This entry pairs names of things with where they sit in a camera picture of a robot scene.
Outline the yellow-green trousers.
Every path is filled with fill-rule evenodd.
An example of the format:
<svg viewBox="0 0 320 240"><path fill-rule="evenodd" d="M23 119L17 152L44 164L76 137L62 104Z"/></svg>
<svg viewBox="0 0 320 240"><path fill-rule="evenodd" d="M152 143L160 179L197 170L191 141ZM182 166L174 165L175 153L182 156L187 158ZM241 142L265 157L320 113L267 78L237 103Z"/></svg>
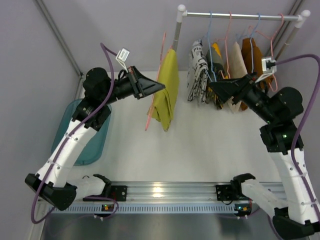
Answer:
<svg viewBox="0 0 320 240"><path fill-rule="evenodd" d="M164 84L165 89L154 94L152 118L160 122L166 132L174 120L180 84L177 53L172 48L167 51L162 60L158 82Z"/></svg>

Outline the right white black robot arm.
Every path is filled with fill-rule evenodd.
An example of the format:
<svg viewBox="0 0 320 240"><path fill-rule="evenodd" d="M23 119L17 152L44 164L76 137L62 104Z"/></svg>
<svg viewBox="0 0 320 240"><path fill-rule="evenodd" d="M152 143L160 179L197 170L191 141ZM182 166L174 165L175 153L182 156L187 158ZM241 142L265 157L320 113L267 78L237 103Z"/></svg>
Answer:
<svg viewBox="0 0 320 240"><path fill-rule="evenodd" d="M253 200L268 214L284 240L318 233L320 204L310 196L314 191L304 160L304 145L293 121L304 110L300 92L285 87L269 97L257 87L253 73L211 82L209 87L221 102L243 102L265 121L259 129L260 137L276 165L286 199L279 199L250 173L237 175L230 181L233 195Z"/></svg>

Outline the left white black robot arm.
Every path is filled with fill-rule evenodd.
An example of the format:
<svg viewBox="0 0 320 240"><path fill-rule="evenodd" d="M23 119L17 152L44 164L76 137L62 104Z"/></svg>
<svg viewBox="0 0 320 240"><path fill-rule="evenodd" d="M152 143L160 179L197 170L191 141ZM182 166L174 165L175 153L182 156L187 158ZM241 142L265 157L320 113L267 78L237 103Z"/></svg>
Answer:
<svg viewBox="0 0 320 240"><path fill-rule="evenodd" d="M84 98L76 107L60 143L43 167L25 178L35 193L60 211L75 200L99 199L111 191L111 181L101 174L67 181L81 152L111 115L110 105L129 96L139 100L165 89L164 84L147 78L135 66L121 72L123 75L115 79L101 67L88 71L83 82Z"/></svg>

